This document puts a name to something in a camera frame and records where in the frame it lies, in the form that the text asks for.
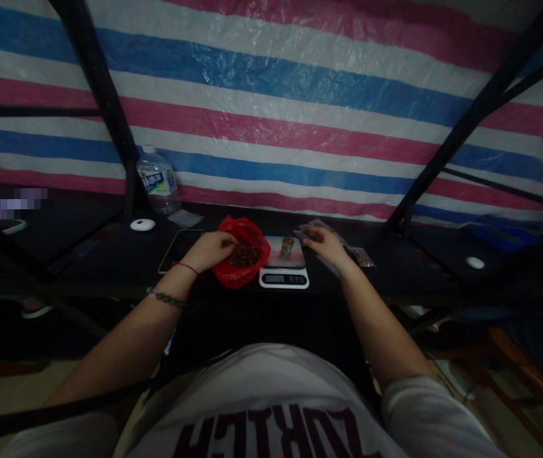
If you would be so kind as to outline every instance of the white computer mouse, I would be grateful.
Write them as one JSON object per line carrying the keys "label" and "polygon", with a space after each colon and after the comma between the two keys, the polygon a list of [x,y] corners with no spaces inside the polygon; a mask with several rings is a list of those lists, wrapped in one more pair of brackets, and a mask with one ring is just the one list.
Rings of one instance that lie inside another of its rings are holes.
{"label": "white computer mouse", "polygon": [[484,268],[486,265],[484,261],[476,258],[475,256],[469,256],[464,261],[466,262],[466,264],[477,270]]}
{"label": "white computer mouse", "polygon": [[130,228],[134,230],[151,230],[155,227],[155,222],[152,219],[135,219],[132,221],[132,224],[130,224]]}

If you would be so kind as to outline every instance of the blue object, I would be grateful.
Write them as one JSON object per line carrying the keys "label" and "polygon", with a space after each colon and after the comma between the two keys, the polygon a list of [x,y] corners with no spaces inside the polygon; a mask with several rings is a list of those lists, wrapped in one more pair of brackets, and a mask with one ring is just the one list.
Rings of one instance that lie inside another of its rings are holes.
{"label": "blue object", "polygon": [[502,251],[518,251],[542,241],[522,229],[503,226],[473,226],[471,233]]}

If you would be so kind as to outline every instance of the forearm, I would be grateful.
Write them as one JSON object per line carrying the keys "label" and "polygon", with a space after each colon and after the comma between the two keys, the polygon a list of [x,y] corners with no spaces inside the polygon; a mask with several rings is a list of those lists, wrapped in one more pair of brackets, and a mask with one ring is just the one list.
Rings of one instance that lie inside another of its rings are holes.
{"label": "forearm", "polygon": [[399,378],[432,377],[426,358],[362,270],[354,262],[338,270],[354,327],[382,391]]}
{"label": "forearm", "polygon": [[[195,279],[190,269],[175,266],[157,288],[186,300]],[[146,297],[83,358],[46,404],[88,398],[150,377],[180,315],[179,308]]]}

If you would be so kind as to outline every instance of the digital kitchen scale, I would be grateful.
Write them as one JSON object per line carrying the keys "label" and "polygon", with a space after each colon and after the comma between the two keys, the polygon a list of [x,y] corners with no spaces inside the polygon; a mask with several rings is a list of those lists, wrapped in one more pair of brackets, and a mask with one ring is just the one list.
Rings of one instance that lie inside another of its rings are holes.
{"label": "digital kitchen scale", "polygon": [[292,238],[292,250],[282,256],[284,237],[265,237],[271,247],[270,257],[259,271],[259,284],[264,288],[306,289],[310,285],[305,258],[298,239]]}

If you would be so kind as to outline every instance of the white t-shirt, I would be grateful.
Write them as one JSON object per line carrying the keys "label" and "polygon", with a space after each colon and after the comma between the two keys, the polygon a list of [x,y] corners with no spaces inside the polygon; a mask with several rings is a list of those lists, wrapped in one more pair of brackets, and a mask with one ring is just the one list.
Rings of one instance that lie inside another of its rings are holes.
{"label": "white t-shirt", "polygon": [[[316,355],[288,345],[251,345],[155,394],[134,428],[128,456],[505,456],[430,378],[393,382],[382,412],[387,432],[351,381]],[[20,433],[1,457],[110,457],[118,433],[112,416],[89,413]]]}

